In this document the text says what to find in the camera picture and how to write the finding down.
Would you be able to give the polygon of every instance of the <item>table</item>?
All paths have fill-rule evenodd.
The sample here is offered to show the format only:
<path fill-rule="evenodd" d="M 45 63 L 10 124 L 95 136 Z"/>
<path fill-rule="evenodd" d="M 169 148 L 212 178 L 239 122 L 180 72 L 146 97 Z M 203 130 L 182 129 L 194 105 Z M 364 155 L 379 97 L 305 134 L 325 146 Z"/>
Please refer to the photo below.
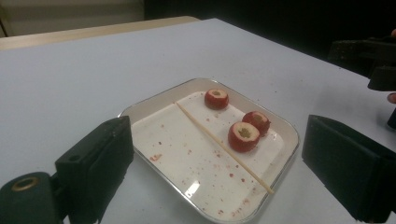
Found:
<path fill-rule="evenodd" d="M 394 106 L 368 79 L 216 19 L 0 51 L 0 185 L 54 162 L 124 108 L 196 77 L 213 78 L 289 121 L 297 155 L 251 223 L 350 223 L 301 158 L 309 114 L 394 149 Z M 387 223 L 395 223 L 392 214 Z M 208 223 L 137 156 L 103 223 Z"/>

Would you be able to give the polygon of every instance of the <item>dark wall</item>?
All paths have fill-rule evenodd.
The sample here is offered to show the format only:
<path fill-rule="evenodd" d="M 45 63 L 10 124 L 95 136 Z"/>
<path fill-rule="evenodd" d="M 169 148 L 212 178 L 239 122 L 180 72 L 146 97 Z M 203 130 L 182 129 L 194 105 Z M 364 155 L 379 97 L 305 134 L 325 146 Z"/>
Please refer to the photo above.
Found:
<path fill-rule="evenodd" d="M 325 60 L 334 40 L 390 35 L 394 0 L 146 0 L 146 20 L 218 18 Z"/>

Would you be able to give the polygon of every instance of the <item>rectangular tray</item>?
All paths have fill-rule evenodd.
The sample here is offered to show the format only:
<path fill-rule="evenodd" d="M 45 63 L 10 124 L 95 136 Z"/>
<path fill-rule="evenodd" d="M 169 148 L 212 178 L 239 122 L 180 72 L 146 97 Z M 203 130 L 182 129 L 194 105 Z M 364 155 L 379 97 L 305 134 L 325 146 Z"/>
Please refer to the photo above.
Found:
<path fill-rule="evenodd" d="M 210 89 L 227 91 L 229 105 L 220 111 L 205 106 Z M 271 121 L 255 149 L 235 154 L 272 188 L 284 173 L 299 144 L 285 120 L 217 81 L 196 78 L 126 108 L 134 150 L 204 217 L 217 223 L 253 218 L 268 193 L 214 140 L 183 114 L 181 104 L 228 146 L 231 125 L 249 111 L 261 111 Z"/>

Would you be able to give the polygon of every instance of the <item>food crumb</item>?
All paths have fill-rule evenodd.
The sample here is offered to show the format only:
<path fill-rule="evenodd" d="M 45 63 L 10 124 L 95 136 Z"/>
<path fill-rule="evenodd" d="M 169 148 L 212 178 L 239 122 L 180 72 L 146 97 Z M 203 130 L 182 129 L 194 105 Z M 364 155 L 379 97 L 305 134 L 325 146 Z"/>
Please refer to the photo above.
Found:
<path fill-rule="evenodd" d="M 163 154 L 156 154 L 156 155 L 150 157 L 149 159 L 150 159 L 151 161 L 157 161 L 157 160 L 160 159 L 160 157 L 161 157 L 162 155 L 163 155 Z"/>

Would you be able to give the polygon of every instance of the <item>wooden stick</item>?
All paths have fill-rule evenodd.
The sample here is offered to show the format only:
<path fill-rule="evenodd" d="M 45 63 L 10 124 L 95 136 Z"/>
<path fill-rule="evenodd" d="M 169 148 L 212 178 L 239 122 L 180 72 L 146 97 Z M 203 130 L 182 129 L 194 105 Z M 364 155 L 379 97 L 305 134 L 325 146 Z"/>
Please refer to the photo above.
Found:
<path fill-rule="evenodd" d="M 233 154 L 233 152 L 227 148 L 213 133 L 211 133 L 204 125 L 202 125 L 195 117 L 193 117 L 183 106 L 181 106 L 178 102 L 176 105 L 183 111 L 183 113 L 194 123 L 196 124 L 203 132 L 207 133 L 213 140 L 215 140 L 236 162 L 239 163 L 251 176 L 253 176 L 257 182 L 259 182 L 270 194 L 273 194 L 274 191 L 256 174 L 253 173 L 239 158 Z"/>

